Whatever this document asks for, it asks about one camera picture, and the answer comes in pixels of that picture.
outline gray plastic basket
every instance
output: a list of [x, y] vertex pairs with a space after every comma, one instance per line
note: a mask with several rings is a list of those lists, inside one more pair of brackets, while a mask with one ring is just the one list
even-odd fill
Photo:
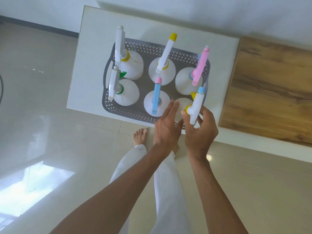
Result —
[[[139, 92], [140, 92], [139, 100], [133, 105], [121, 106], [117, 104], [115, 100], [113, 101], [108, 100], [108, 88], [106, 88], [106, 75], [107, 75], [108, 67], [111, 62], [115, 64], [115, 43], [114, 43], [111, 56], [106, 63], [104, 75], [103, 75], [104, 90], [103, 90], [103, 97], [102, 97], [102, 105], [106, 111], [123, 116], [123, 117], [128, 117], [128, 118], [132, 118], [132, 119], [139, 120], [139, 121], [145, 121], [149, 123], [154, 123], [158, 120], [158, 117], [153, 117], [145, 111], [143, 101], [144, 101], [145, 96], [150, 91], [154, 90], [154, 86], [155, 86], [155, 83], [149, 77], [149, 65], [155, 58], [161, 57], [165, 47], [166, 46], [164, 45], [145, 42], [141, 40], [128, 39], [128, 38], [125, 39], [125, 49], [136, 51], [142, 56], [143, 62], [144, 62], [144, 69], [143, 69], [142, 77], [133, 81], [137, 84], [139, 88]], [[173, 63], [175, 64], [176, 74], [185, 67], [195, 68], [198, 62], [197, 53], [187, 52], [187, 51], [177, 49], [177, 48], [172, 48], [168, 58], [171, 59]], [[202, 77], [203, 77], [202, 86], [205, 87], [205, 96], [204, 96], [203, 102], [205, 101], [207, 90], [208, 90], [209, 70], [210, 70], [210, 62], [209, 60], [207, 60], [204, 71], [202, 73]], [[189, 98], [193, 100], [191, 95], [182, 95], [176, 90], [175, 78], [169, 84], [165, 86], [161, 86], [161, 90], [167, 93], [170, 99], [176, 100], [178, 98]]]

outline hand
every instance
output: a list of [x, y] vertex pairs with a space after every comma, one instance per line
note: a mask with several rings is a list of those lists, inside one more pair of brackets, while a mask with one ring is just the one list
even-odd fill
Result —
[[188, 155], [197, 159], [206, 159], [208, 149], [219, 131], [211, 111], [202, 106], [200, 113], [203, 116], [203, 120], [199, 116], [197, 117], [200, 127], [195, 129], [190, 124], [190, 116], [185, 111], [181, 111], [185, 124], [185, 145]]
[[160, 145], [166, 152], [168, 150], [166, 156], [168, 156], [172, 148], [177, 145], [177, 141], [181, 135], [183, 119], [177, 123], [177, 126], [174, 124], [174, 118], [178, 108], [179, 102], [174, 102], [172, 99], [161, 118], [155, 122], [154, 145]]

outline black baseboard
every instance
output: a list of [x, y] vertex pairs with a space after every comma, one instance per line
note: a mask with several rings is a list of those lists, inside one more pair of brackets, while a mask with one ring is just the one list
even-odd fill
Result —
[[51, 26], [40, 25], [40, 24], [36, 24], [36, 23], [24, 21], [24, 20], [18, 20], [18, 19], [14, 19], [10, 17], [5, 17], [2, 15], [0, 15], [0, 22], [1, 21], [16, 24], [16, 25], [21, 25], [25, 27], [30, 27], [30, 28], [34, 28], [38, 30], [48, 31], [48, 32], [56, 33], [56, 34], [61, 34], [61, 35], [65, 35], [65, 36], [73, 37], [73, 38], [78, 38], [79, 36], [79, 33], [76, 33], [73, 31], [62, 30], [62, 29], [51, 27]]

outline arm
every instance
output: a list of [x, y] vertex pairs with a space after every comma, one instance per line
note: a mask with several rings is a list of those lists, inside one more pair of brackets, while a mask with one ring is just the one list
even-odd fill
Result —
[[202, 106], [203, 120], [198, 117], [200, 127], [190, 125], [190, 117], [181, 111], [185, 124], [185, 144], [193, 169], [200, 199], [204, 209], [208, 231], [214, 233], [248, 233], [233, 206], [214, 177], [206, 159], [208, 149], [218, 135], [211, 111]]
[[118, 233], [161, 162], [181, 135], [183, 121], [174, 126], [178, 103], [170, 102], [155, 123], [154, 146], [134, 166], [70, 213], [51, 234]]

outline white spray bottle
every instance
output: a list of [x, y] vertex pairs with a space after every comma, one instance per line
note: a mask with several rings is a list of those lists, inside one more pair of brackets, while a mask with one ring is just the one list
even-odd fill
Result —
[[168, 58], [172, 46], [177, 39], [177, 34], [172, 33], [161, 57], [154, 59], [149, 66], [151, 80], [156, 83], [157, 78], [162, 78], [162, 85], [169, 84], [175, 77], [176, 68], [172, 60]]
[[176, 90], [183, 95], [190, 95], [191, 92], [197, 92], [202, 85], [202, 72], [205, 68], [209, 55], [209, 48], [206, 46], [204, 51], [198, 57], [196, 68], [186, 67], [180, 70], [175, 79]]
[[119, 26], [116, 31], [115, 65], [120, 71], [127, 72], [125, 78], [135, 80], [143, 74], [143, 59], [136, 51], [124, 48], [124, 37], [123, 26]]
[[180, 102], [179, 109], [177, 111], [176, 117], [174, 119], [175, 122], [178, 122], [180, 119], [182, 119], [182, 115], [180, 111], [185, 110], [185, 112], [190, 115], [190, 124], [194, 125], [197, 120], [197, 116], [199, 115], [199, 111], [201, 109], [204, 96], [205, 96], [205, 88], [199, 87], [197, 93], [191, 93], [193, 102], [189, 100], [188, 98], [179, 98], [177, 101]]
[[144, 108], [148, 114], [154, 117], [161, 117], [170, 103], [168, 94], [160, 90], [162, 78], [157, 78], [155, 88], [144, 98]]
[[122, 106], [129, 106], [138, 101], [140, 93], [138, 86], [129, 79], [121, 79], [126, 73], [120, 73], [118, 66], [114, 66], [108, 87], [108, 100], [115, 100]]

